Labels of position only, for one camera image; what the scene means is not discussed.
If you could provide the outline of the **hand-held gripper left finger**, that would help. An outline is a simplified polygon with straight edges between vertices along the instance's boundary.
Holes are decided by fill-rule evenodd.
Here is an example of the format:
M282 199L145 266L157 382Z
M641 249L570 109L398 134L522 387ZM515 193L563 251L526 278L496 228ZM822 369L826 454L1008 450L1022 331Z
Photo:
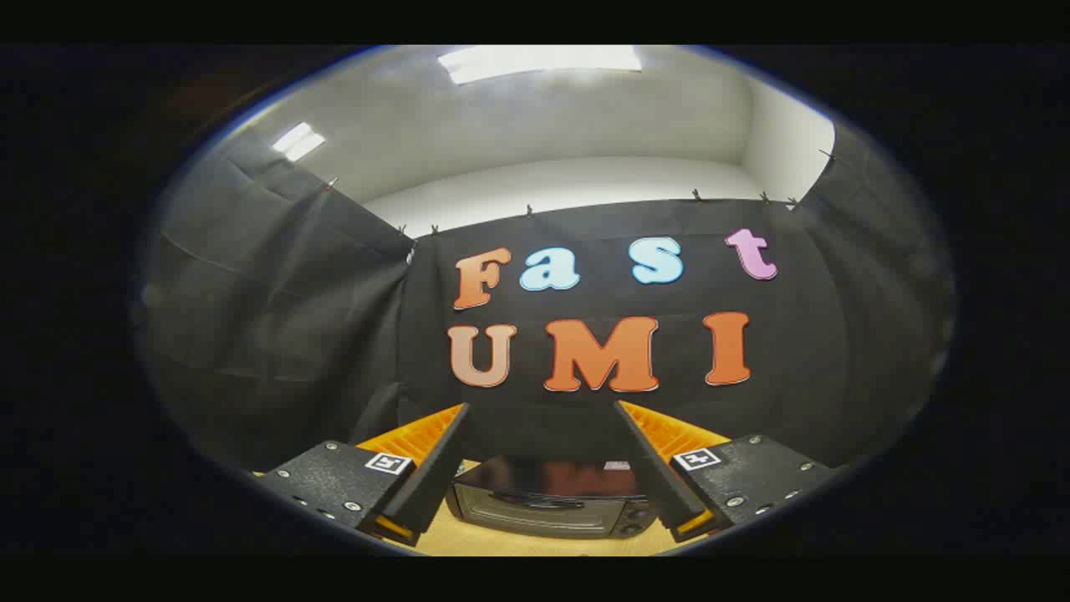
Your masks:
M361 443L324 441L253 480L302 514L414 546L462 461L462 403Z

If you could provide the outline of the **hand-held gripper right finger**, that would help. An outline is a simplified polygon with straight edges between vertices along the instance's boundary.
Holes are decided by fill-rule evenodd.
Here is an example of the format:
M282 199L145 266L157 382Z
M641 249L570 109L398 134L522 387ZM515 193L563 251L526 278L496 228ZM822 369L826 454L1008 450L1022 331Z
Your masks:
M769 518L846 473L764 431L729 436L626 400L613 411L638 483L677 543Z

